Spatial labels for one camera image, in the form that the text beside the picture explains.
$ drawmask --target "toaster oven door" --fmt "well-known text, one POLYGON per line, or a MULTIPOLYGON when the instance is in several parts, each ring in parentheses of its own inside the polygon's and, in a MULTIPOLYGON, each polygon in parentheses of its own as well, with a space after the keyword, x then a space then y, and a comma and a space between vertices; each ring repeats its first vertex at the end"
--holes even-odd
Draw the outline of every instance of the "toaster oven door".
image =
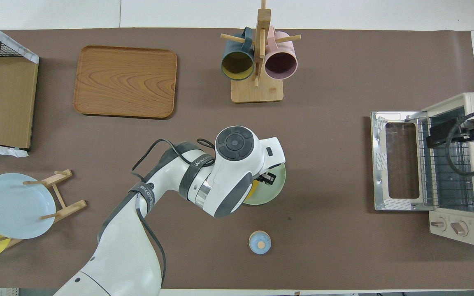
POLYGON ((421 112, 371 112, 376 210, 433 210, 424 187, 421 112))

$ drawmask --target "green plate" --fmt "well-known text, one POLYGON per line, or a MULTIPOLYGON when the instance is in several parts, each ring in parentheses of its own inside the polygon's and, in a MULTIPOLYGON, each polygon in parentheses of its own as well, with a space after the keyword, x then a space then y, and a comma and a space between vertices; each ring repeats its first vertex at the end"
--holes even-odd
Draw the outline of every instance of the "green plate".
POLYGON ((273 184, 267 185, 264 182, 259 182, 252 195, 244 200, 245 204, 258 206, 273 200, 279 195, 286 181, 286 168, 284 167, 284 163, 268 170, 267 173, 272 173, 276 176, 273 184))

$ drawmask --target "blue mug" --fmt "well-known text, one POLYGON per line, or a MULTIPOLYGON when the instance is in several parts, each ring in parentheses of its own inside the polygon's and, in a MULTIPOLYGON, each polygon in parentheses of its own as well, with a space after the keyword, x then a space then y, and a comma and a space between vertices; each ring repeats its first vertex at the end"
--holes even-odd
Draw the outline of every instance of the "blue mug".
POLYGON ((244 43, 227 40, 222 54, 221 70, 232 80, 243 80, 253 73, 254 49, 252 47, 252 29, 244 28, 242 34, 235 37, 244 39, 244 43))

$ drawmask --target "power cord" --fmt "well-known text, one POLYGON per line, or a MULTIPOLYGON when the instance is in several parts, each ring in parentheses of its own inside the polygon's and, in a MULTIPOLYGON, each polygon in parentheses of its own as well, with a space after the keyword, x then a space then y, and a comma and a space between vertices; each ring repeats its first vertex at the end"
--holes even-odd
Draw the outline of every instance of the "power cord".
POLYGON ((140 222, 144 226, 145 230, 149 232, 149 235, 155 240, 156 245, 160 249, 160 253, 162 253, 162 283, 164 283, 164 278, 166 277, 166 253, 164 253, 164 248, 162 247, 162 244, 160 244, 160 241, 158 241, 158 238, 156 238, 156 235, 153 233, 149 225, 147 225, 147 222, 145 221, 144 217, 142 216, 142 213, 140 212, 140 209, 137 208, 137 215, 140 219, 140 222))
MULTIPOLYGON (((169 144, 169 146, 171 146, 171 149, 173 149, 173 151, 178 155, 178 157, 180 157, 185 163, 191 164, 191 161, 187 160, 186 157, 184 157, 181 153, 179 153, 177 151, 177 147, 173 143, 171 143, 169 140, 166 140, 166 139, 158 139, 149 147, 149 149, 147 149, 145 154, 137 161, 137 163, 135 163, 135 165, 131 169, 131 174, 137 176, 144 183, 147 183, 147 180, 145 180, 145 178, 143 176, 140 176, 138 173, 136 173, 135 169, 139 166, 139 164, 142 161, 144 161, 144 159, 149 155, 149 153, 151 152, 151 150, 153 150, 153 148, 156 146, 156 144, 158 144, 160 142, 166 142, 167 144, 169 144)), ((208 140, 199 138, 199 139, 197 139, 197 143, 201 144, 202 146, 206 146, 206 147, 215 149, 215 146, 208 140)), ((214 164, 215 164, 215 159, 212 159, 212 160, 207 161, 206 163, 204 163, 202 165, 202 167, 209 167, 210 165, 214 165, 214 164)))
POLYGON ((449 134, 446 137, 446 146, 445 146, 446 160, 447 160, 447 163, 449 164, 449 166, 451 167, 451 169, 455 173, 459 174, 460 176, 466 176, 466 177, 473 177, 474 176, 474 171, 464 172, 464 171, 461 171, 459 168, 457 168, 457 166, 453 163, 453 160, 451 159, 451 155, 449 154, 449 146, 451 145, 451 140, 453 139, 453 136, 455 135, 455 133, 456 133, 457 129, 460 127, 460 125, 463 124, 464 122, 466 122, 466 120, 468 120, 469 118, 472 118, 472 117, 474 117, 474 112, 464 116, 463 118, 458 120, 457 123, 455 123, 455 125, 451 128, 451 130, 449 131, 449 134))

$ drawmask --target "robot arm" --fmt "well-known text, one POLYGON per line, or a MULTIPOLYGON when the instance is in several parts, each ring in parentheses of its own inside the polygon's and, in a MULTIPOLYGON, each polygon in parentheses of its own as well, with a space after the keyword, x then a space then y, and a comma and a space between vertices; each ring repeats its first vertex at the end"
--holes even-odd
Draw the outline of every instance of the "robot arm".
POLYGON ((269 168, 284 163, 277 138, 259 140, 243 126, 222 130, 216 138, 216 161, 193 143, 167 150, 144 180, 137 183, 104 222, 91 259, 55 296, 158 295, 158 257, 145 234, 145 217, 168 191, 177 191, 213 217, 234 212, 269 168))

